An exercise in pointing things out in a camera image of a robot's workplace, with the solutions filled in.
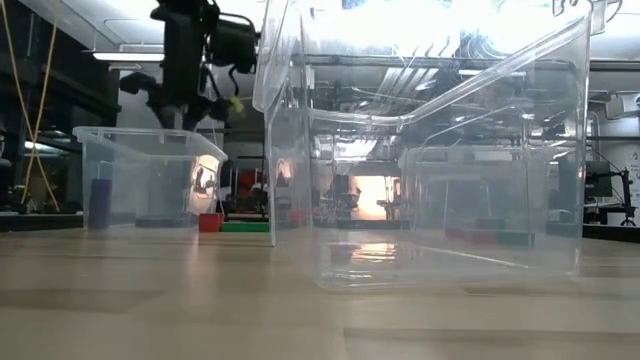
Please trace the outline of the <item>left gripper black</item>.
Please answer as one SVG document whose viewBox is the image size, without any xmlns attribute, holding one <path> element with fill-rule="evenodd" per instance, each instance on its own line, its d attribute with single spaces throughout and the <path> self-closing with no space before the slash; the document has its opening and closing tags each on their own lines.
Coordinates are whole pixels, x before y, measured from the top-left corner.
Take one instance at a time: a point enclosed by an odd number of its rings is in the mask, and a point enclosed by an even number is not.
<svg viewBox="0 0 640 360">
<path fill-rule="evenodd" d="M 162 62 L 162 86 L 150 75 L 132 72 L 120 79 L 119 89 L 132 95 L 137 95 L 140 91 L 146 92 L 145 105 L 163 129 L 174 128 L 175 109 L 172 106 L 183 106 L 188 103 L 182 120 L 183 130 L 195 131 L 198 123 L 205 117 L 227 122 L 230 115 L 228 100 L 217 98 L 212 101 L 205 97 L 198 97 L 201 63 L 201 49 L 165 50 Z"/>
</svg>

